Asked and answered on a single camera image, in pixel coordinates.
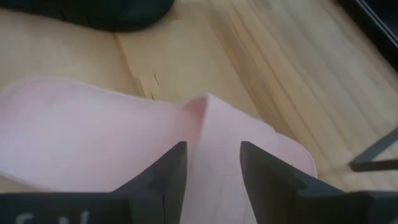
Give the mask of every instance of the wooden floor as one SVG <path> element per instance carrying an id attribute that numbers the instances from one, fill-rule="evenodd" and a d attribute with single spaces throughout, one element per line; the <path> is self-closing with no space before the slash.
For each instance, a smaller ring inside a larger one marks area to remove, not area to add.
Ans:
<path id="1" fill-rule="evenodd" d="M 302 143 L 328 183 L 398 189 L 398 172 L 347 166 L 398 126 L 398 76 L 332 0 L 178 0 L 132 34 L 0 10 L 0 69 L 0 89 L 50 75 L 174 102 L 210 92 Z"/>

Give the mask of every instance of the pink towel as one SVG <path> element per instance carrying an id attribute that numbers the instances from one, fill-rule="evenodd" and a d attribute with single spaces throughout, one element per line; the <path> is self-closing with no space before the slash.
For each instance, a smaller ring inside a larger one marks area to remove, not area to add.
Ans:
<path id="1" fill-rule="evenodd" d="M 0 95 L 0 183 L 3 176 L 37 190 L 109 192 L 179 141 L 188 142 L 182 223 L 256 222 L 241 175 L 241 141 L 317 176 L 299 143 L 210 94 L 181 106 L 31 78 Z"/>

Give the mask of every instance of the black object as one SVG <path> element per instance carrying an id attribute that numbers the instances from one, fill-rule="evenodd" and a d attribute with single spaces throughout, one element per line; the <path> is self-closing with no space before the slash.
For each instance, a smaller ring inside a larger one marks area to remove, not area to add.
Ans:
<path id="1" fill-rule="evenodd" d="M 396 170 L 398 169 L 398 159 L 389 159 L 385 161 L 372 161 L 377 155 L 385 151 L 388 147 L 398 141 L 398 128 L 392 130 L 378 142 L 365 150 L 362 154 L 355 157 L 349 166 L 355 172 L 378 171 L 378 170 Z"/>
<path id="2" fill-rule="evenodd" d="M 398 71 L 398 1 L 337 1 Z"/>
<path id="3" fill-rule="evenodd" d="M 388 224 L 398 192 L 345 193 L 250 142 L 242 142 L 243 180 L 258 224 Z"/>
<path id="4" fill-rule="evenodd" d="M 179 224 L 187 143 L 111 193 L 0 194 L 1 224 Z"/>
<path id="5" fill-rule="evenodd" d="M 174 0 L 0 0 L 0 7 L 39 14 L 107 31 L 133 31 L 152 25 Z"/>

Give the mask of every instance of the black metal leg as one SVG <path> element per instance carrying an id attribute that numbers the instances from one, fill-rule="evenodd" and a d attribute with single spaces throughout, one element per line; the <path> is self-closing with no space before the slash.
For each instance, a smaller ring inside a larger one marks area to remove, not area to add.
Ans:
<path id="1" fill-rule="evenodd" d="M 398 169 L 398 159 L 386 161 L 372 161 L 376 156 L 398 141 L 398 128 L 395 128 L 386 136 L 378 140 L 362 154 L 355 157 L 349 166 L 355 172 L 394 170 Z"/>

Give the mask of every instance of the pink cloth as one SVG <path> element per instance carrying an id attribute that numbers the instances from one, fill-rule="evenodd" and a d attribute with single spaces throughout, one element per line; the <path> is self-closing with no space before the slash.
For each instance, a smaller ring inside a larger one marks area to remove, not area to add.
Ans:
<path id="1" fill-rule="evenodd" d="M 179 141 L 188 142 L 182 223 L 256 222 L 241 175 L 241 141 L 317 176 L 299 143 L 210 94 L 180 106 L 31 78 L 0 95 L 0 175 L 37 189 L 112 191 Z"/>

